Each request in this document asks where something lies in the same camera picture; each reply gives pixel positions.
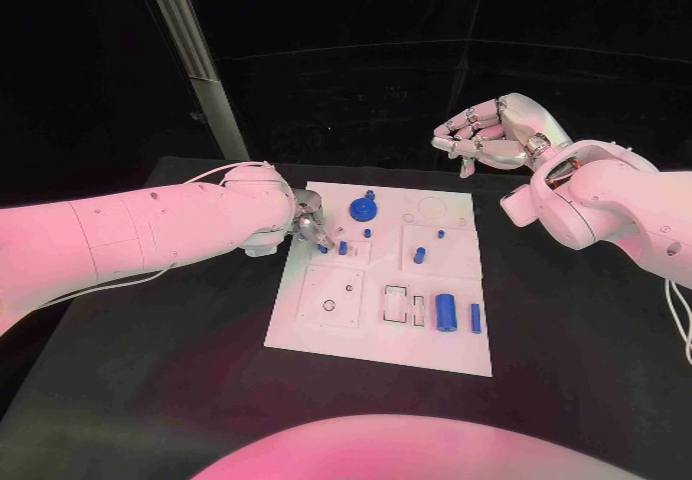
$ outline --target white mounting plate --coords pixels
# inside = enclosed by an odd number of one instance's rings
[[[348,250],[323,254],[314,244],[292,240],[265,346],[490,377],[471,195],[317,182],[307,189],[321,195],[327,234]],[[377,215],[356,222],[348,205],[366,190],[374,192]],[[422,264],[412,261],[418,243],[426,250]],[[385,321],[387,285],[406,289],[405,323]],[[436,330],[442,293],[454,295],[455,332]],[[413,296],[425,299],[422,326]],[[481,333],[471,332],[472,303]]]

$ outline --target black table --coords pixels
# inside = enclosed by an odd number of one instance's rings
[[[148,185],[219,161],[161,159]],[[516,228],[526,177],[276,165],[307,180],[471,192],[493,378],[263,348],[289,241],[73,301],[0,425],[0,477],[187,478],[301,423],[400,413],[555,442],[648,478],[689,478],[692,368],[663,281],[609,244]]]

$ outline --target circular hole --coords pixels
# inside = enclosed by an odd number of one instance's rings
[[[667,250],[666,250],[667,256],[671,257],[673,255],[677,255],[677,252],[680,251],[680,249],[681,249],[681,244],[680,244],[680,242],[671,243],[671,244],[667,246]]]

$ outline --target cable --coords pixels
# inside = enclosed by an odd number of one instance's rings
[[[204,172],[201,175],[197,175],[194,178],[190,178],[186,182],[183,183],[191,183],[196,182],[200,178],[204,178],[207,175],[212,173],[220,172],[222,170],[230,170],[235,167],[246,167],[246,166],[263,166],[268,167],[269,164],[266,162],[239,162],[239,163],[230,163],[227,165],[223,165],[222,167],[217,167],[207,172]]]
[[[687,332],[684,333],[684,329],[681,328],[681,321],[677,317],[677,311],[673,306],[673,301],[670,299],[670,286],[673,287],[674,294],[677,295],[677,299],[684,307],[684,311],[687,312]],[[692,309],[689,308],[687,301],[681,296],[680,291],[677,290],[677,284],[666,279],[664,284],[666,290],[666,301],[667,301],[667,308],[670,309],[670,314],[673,315],[674,324],[677,326],[677,331],[680,332],[681,341],[684,342],[684,356],[687,357],[687,362],[692,365]]]
[[[89,288],[88,290],[83,290],[77,293],[73,293],[72,295],[67,295],[66,297],[59,298],[57,300],[53,300],[47,303],[44,303],[39,308],[49,307],[50,305],[54,305],[56,303],[63,302],[64,300],[69,300],[70,298],[79,297],[80,295],[85,295],[86,293],[98,292],[99,290],[108,290],[111,288],[119,288],[119,287],[128,287],[129,285],[137,285],[138,283],[148,282],[154,278],[158,278],[171,268],[173,264],[170,264],[154,276],[144,278],[144,280],[137,280],[134,282],[125,282],[125,283],[118,283],[116,285],[105,285],[103,287],[96,287],[96,288]]]

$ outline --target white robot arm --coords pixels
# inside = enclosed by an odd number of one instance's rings
[[[545,108],[517,93],[439,125],[432,146],[461,156],[461,177],[475,161],[533,170],[500,201],[519,227],[537,219],[575,250],[612,242],[644,270],[692,288],[692,172],[658,172],[614,143],[572,143]]]
[[[223,168],[222,185],[196,182]],[[291,190],[266,163],[206,174],[181,185],[0,210],[0,335],[62,295],[235,248],[266,255],[286,233],[333,248],[320,196]]]

